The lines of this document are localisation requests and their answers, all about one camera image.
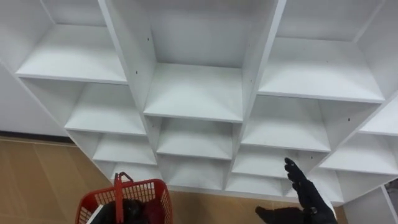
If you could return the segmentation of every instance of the shelf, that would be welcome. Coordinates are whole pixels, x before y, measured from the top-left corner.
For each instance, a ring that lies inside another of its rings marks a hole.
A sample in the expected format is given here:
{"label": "shelf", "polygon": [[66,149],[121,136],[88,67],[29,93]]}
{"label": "shelf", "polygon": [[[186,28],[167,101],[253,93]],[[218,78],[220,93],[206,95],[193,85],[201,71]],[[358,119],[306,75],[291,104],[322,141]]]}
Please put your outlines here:
{"label": "shelf", "polygon": [[359,132],[398,136],[398,97],[366,123]]}
{"label": "shelf", "polygon": [[106,27],[54,25],[16,73],[28,78],[127,84]]}
{"label": "shelf", "polygon": [[97,161],[156,165],[146,137],[105,134],[93,157]]}
{"label": "shelf", "polygon": [[109,179],[114,179],[114,174],[117,172],[125,172],[134,181],[162,179],[159,168],[157,166],[117,163]]}
{"label": "shelf", "polygon": [[240,123],[242,70],[158,63],[144,114]]}
{"label": "shelf", "polygon": [[329,152],[318,101],[258,96],[242,144]]}
{"label": "shelf", "polygon": [[337,149],[322,168],[372,174],[398,175],[398,165],[382,136],[357,134]]}
{"label": "shelf", "polygon": [[221,190],[227,163],[177,156],[159,157],[159,167],[168,185]]}
{"label": "shelf", "polygon": [[232,172],[287,179],[285,157],[297,161],[297,156],[288,150],[243,147],[238,151]]}
{"label": "shelf", "polygon": [[233,174],[227,183],[226,191],[282,196],[279,179]]}
{"label": "shelf", "polygon": [[164,119],[157,152],[232,159],[232,125],[213,121]]}
{"label": "shelf", "polygon": [[146,135],[128,86],[88,83],[65,128],[75,131]]}
{"label": "shelf", "polygon": [[[309,174],[307,178],[314,183],[323,198],[326,197],[332,203],[344,203],[343,193],[335,171],[317,169]],[[297,197],[297,193],[294,189],[291,189],[287,196]]]}
{"label": "shelf", "polygon": [[382,103],[355,43],[276,38],[259,94]]}

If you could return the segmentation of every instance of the hand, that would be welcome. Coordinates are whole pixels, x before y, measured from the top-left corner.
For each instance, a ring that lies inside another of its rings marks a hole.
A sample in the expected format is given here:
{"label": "hand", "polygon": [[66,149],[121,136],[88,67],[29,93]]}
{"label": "hand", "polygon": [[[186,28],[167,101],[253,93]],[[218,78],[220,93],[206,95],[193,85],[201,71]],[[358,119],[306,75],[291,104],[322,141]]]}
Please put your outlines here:
{"label": "hand", "polygon": [[305,223],[332,224],[337,223],[335,214],[323,201],[317,188],[309,181],[296,163],[285,158],[287,177],[293,182],[292,187],[297,192],[298,200],[304,208],[307,219]]}

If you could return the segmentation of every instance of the cubby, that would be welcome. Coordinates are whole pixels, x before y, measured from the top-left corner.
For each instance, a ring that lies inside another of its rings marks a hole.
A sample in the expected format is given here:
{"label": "cubby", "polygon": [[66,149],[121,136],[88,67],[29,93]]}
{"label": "cubby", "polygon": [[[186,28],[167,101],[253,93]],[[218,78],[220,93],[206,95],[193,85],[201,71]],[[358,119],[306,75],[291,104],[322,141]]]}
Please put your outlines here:
{"label": "cubby", "polygon": [[334,205],[398,177],[396,0],[0,3],[0,59],[104,175]]}

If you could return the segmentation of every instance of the laminate floor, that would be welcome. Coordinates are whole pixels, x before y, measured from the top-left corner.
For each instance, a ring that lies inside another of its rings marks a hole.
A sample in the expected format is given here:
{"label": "laminate floor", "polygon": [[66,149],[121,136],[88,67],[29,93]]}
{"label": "laminate floor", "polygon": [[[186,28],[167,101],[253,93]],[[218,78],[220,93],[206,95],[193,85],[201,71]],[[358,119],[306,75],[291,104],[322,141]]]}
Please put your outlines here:
{"label": "laminate floor", "polygon": [[[0,137],[0,223],[74,223],[81,197],[111,186],[73,144]],[[263,223],[254,213],[297,204],[171,192],[175,224]],[[346,224],[342,207],[339,224]]]}

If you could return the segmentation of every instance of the red plastic handle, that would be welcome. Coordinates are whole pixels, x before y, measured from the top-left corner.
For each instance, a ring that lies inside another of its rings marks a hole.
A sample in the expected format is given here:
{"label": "red plastic handle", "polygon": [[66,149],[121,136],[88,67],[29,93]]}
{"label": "red plastic handle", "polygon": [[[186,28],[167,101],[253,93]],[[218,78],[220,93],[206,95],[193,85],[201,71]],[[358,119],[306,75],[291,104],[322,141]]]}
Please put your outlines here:
{"label": "red plastic handle", "polygon": [[115,173],[114,175],[114,189],[115,189],[115,206],[116,206],[116,223],[124,223],[123,216],[123,181],[122,176],[127,177],[131,183],[134,183],[132,178],[125,172]]}

